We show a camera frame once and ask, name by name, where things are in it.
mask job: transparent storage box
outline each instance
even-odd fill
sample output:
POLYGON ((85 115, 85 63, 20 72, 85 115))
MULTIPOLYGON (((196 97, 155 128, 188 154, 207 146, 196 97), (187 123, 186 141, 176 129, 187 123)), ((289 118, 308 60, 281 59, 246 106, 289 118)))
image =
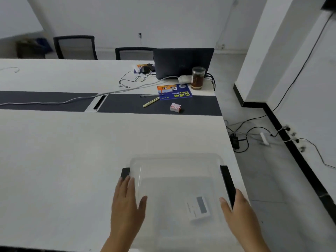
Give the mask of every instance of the transparent storage box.
POLYGON ((221 196, 229 202, 220 165, 221 157, 211 153, 133 158, 137 203, 144 195, 148 200, 132 248, 214 252, 240 247, 219 203, 221 196))

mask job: yellow marker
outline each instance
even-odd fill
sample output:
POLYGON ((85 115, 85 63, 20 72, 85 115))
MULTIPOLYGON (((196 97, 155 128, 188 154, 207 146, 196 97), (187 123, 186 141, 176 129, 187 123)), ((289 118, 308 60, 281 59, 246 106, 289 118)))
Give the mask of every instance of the yellow marker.
POLYGON ((157 100, 160 100, 160 97, 155 98, 154 100, 152 100, 152 101, 146 103, 145 105, 143 105, 143 107, 145 108, 145 107, 147 107, 148 105, 151 105, 153 102, 156 102, 157 100))

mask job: black chair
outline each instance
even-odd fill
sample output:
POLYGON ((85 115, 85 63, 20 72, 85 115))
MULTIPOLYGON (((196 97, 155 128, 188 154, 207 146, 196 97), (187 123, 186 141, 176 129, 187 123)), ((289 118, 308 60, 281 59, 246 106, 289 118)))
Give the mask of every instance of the black chair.
POLYGON ((116 48, 116 60, 154 60, 153 49, 143 47, 116 48))
POLYGON ((98 60, 94 36, 73 35, 54 37, 54 44, 59 59, 98 60))

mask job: laptop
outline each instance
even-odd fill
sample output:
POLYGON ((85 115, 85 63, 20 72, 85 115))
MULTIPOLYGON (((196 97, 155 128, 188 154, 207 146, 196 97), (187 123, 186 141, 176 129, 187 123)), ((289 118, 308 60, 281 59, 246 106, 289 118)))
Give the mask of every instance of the laptop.
POLYGON ((206 73, 212 59, 214 48, 199 49, 154 49, 156 78, 191 75, 193 67, 204 67, 206 73))

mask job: white desk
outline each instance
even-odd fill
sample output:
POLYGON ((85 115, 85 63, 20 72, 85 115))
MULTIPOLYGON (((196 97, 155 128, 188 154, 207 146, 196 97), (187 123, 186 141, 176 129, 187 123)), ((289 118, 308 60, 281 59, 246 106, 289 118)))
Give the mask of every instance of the white desk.
MULTIPOLYGON (((1 59, 0 68, 20 71, 0 72, 0 91, 113 91, 134 63, 1 59)), ((154 94, 156 86, 128 93, 154 94)), ((214 95, 210 83, 192 93, 214 95)), ((116 181, 135 155, 216 153, 247 196, 222 116, 34 110, 0 110, 0 116, 1 246, 100 251, 116 181)))

